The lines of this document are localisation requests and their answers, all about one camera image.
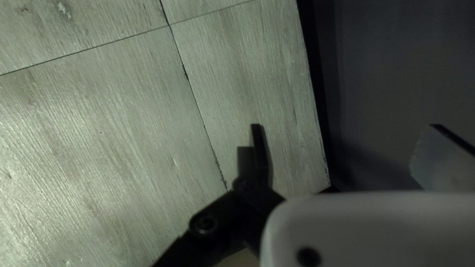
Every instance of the white plastic casing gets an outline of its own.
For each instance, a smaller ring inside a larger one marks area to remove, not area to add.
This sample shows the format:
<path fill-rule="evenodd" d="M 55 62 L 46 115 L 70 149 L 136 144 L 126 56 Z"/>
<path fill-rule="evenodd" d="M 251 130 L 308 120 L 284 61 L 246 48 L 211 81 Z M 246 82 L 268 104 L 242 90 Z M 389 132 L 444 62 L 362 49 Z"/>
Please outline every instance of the white plastic casing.
<path fill-rule="evenodd" d="M 310 247 L 322 267 L 475 266 L 475 194 L 362 192 L 287 201 L 269 217 L 261 267 L 301 267 Z"/>

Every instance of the wood grain texture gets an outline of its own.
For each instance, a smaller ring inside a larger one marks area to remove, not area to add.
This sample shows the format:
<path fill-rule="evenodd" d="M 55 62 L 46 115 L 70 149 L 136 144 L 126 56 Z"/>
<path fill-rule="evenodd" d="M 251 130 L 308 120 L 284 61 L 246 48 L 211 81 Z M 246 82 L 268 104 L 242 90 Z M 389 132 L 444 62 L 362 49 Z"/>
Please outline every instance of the wood grain texture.
<path fill-rule="evenodd" d="M 161 0 L 170 24 L 199 17 L 249 0 Z"/>
<path fill-rule="evenodd" d="M 0 74 L 166 26 L 155 0 L 0 0 Z"/>
<path fill-rule="evenodd" d="M 148 267 L 225 192 L 168 27 L 1 76 L 0 113 L 3 267 Z"/>
<path fill-rule="evenodd" d="M 328 174 L 297 8 L 255 0 L 172 25 L 225 180 L 237 146 L 261 123 L 285 197 L 328 187 Z"/>

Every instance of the dark hole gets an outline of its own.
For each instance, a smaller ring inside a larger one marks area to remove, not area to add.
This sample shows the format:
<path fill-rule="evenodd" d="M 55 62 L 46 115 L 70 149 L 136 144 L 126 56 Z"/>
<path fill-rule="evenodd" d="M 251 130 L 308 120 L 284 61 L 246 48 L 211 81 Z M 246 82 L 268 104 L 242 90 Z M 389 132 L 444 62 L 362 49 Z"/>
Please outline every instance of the dark hole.
<path fill-rule="evenodd" d="M 297 261 L 305 267 L 315 267 L 322 261 L 313 248 L 303 248 L 297 253 Z"/>
<path fill-rule="evenodd" d="M 200 234 L 209 234 L 216 229 L 218 222 L 211 216 L 203 216 L 196 220 L 195 228 Z"/>
<path fill-rule="evenodd" d="M 213 229 L 215 221 L 209 217 L 203 217 L 198 221 L 199 228 L 202 230 Z"/>

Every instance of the gray wall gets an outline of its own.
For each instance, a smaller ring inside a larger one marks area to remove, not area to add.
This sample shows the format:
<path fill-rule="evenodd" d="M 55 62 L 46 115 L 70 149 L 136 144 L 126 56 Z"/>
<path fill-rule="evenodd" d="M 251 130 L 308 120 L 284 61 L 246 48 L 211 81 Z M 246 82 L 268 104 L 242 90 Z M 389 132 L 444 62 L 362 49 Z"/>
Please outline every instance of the gray wall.
<path fill-rule="evenodd" d="M 475 144 L 475 1 L 336 0 L 334 11 L 333 45 L 331 23 L 318 27 L 341 167 L 357 189 L 417 188 L 408 162 L 427 124 Z"/>

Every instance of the black metal arm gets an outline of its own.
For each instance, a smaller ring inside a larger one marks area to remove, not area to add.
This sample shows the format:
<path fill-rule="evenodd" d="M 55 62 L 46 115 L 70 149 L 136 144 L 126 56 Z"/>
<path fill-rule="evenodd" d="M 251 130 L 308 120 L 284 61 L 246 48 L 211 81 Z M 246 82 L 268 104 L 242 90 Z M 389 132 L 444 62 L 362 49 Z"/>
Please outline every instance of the black metal arm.
<path fill-rule="evenodd" d="M 244 247 L 259 256 L 267 217 L 284 198 L 274 192 L 264 129 L 251 125 L 252 147 L 238 147 L 239 176 L 228 193 L 195 214 L 189 229 L 153 267 L 211 267 Z"/>

